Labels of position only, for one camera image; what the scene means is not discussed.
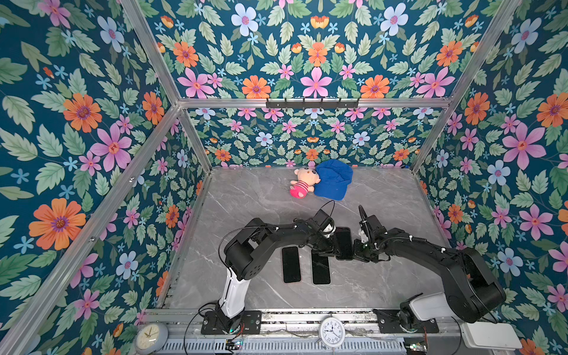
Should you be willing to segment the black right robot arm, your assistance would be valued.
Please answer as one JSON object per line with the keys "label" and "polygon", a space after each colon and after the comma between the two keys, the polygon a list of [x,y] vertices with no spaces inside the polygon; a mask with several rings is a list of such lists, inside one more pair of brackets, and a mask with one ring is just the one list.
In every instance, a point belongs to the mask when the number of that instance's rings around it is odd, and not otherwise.
{"label": "black right robot arm", "polygon": [[355,260],[386,263],[392,257],[403,258],[442,281],[441,292],[417,294],[400,304],[397,317],[403,330],[412,331],[423,322],[444,317],[475,323],[507,299],[501,283],[475,249],[446,248],[403,229],[386,229],[363,206],[359,206],[359,215],[360,234],[365,239],[354,240]]}

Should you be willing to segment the silver-edged black smartphone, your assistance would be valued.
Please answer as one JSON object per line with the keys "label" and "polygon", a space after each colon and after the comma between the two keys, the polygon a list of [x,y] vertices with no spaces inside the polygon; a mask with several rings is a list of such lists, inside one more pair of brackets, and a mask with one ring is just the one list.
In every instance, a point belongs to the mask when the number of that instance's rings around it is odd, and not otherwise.
{"label": "silver-edged black smartphone", "polygon": [[351,230],[348,227],[337,227],[334,236],[336,259],[353,260]]}

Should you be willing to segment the blue-edged smartphone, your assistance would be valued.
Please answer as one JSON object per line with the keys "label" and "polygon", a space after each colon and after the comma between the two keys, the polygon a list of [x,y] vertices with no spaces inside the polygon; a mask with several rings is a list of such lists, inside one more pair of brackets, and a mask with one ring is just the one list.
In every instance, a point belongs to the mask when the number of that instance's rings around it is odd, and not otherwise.
{"label": "blue-edged smartphone", "polygon": [[312,281],[315,285],[329,285],[331,283],[331,272],[327,256],[312,252]]}

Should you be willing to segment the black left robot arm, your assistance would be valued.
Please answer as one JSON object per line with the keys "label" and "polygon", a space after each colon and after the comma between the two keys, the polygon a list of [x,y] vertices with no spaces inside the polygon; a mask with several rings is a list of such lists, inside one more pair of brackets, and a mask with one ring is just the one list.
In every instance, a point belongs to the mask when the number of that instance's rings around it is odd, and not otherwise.
{"label": "black left robot arm", "polygon": [[219,250],[226,267],[226,282],[215,308],[204,316],[203,335],[259,334],[262,312],[245,310],[249,284],[263,270],[280,248],[305,246],[316,254],[334,254],[333,218],[323,210],[306,220],[289,224],[271,224],[256,217]]}

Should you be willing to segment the purple-edged smartphone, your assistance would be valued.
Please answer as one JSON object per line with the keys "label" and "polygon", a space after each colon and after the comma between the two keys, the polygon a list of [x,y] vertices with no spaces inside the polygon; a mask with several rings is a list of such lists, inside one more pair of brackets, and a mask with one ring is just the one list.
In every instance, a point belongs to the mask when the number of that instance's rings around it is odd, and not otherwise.
{"label": "purple-edged smartphone", "polygon": [[302,279],[300,254],[296,246],[282,248],[283,282],[298,283]]}

